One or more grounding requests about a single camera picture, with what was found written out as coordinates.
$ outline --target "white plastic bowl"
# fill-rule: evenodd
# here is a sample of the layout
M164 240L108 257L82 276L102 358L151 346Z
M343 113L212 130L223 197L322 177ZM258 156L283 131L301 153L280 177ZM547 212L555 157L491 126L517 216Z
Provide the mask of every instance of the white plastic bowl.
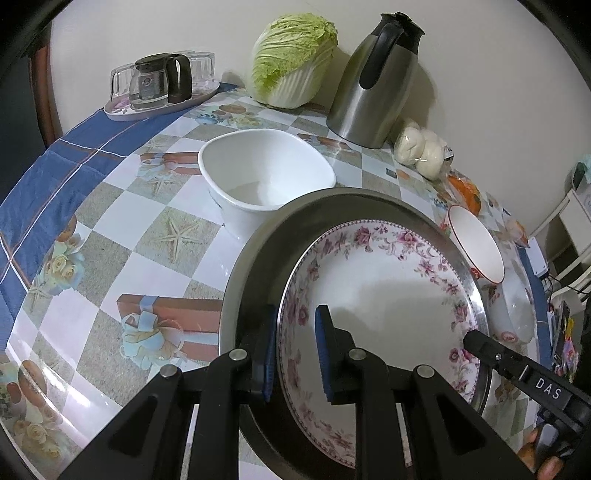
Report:
M513 269L506 269L503 283L490 287L488 311L488 325L500 342L509 347L531 342L535 328L534 309L525 285Z
M244 242L281 206L336 183L332 167L314 147L281 130L220 135L202 146L198 158L226 228Z

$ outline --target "black handle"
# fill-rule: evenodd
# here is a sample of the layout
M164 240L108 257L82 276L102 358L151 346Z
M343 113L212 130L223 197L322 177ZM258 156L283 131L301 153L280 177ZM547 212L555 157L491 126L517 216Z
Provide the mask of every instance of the black handle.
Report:
M404 29L397 23L384 25L359 76L359 86L362 89L370 89L376 84L390 55L390 50L403 33Z
M168 78L168 102L180 103L189 100L193 89L189 59L185 55L172 54L166 57L165 68Z

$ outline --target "metal tray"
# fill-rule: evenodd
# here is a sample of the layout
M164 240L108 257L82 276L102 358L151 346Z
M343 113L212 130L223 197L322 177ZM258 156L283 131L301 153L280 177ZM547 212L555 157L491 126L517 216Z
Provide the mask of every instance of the metal tray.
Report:
M320 190L285 205L252 236L240 254L226 287L219 330L220 353L240 343L257 327L265 305L279 305L288 277L302 253L322 233L351 220L382 219L410 228L428 240L456 270L472 301L479 330L488 334L480 291L462 254L421 212L390 196L355 188ZM485 406L491 370L481 365L472 406ZM305 437L285 403L275 373L271 401L244 406L240 427L255 453L279 477L352 480L354 470L327 457Z

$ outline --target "black lid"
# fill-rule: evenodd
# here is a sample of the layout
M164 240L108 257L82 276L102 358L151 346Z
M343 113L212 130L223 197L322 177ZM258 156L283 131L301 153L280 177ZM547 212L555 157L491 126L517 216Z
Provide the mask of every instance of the black lid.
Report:
M402 12L396 12L394 15L382 14L382 19L378 26L374 28L372 35L378 36L387 23L396 23L404 30L404 33L396 41L396 44L417 54L418 43L425 32L408 15Z
M135 66L140 73L157 72L164 70L166 59L170 57L170 53L158 53L139 59L135 62Z
M398 40L398 44L401 47L407 48L415 54L418 52L418 42L425 32L414 23L408 15L402 12L396 12L394 14L394 20L396 20L404 29L404 34Z

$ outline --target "human hand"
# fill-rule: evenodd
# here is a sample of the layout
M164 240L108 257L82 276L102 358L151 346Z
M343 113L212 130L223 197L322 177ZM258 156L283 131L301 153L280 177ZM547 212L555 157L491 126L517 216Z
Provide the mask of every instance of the human hand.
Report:
M534 442L535 439L538 437L540 430L534 429L532 430L529 435L525 438L525 445L519 449L517 455L521 459L522 462L525 463L527 468L529 468L532 472L534 471L535 465L535 446ZM552 480L558 472L564 466L564 462L559 459L558 457L549 457L547 458L544 463L542 463L541 467L538 470L538 480Z

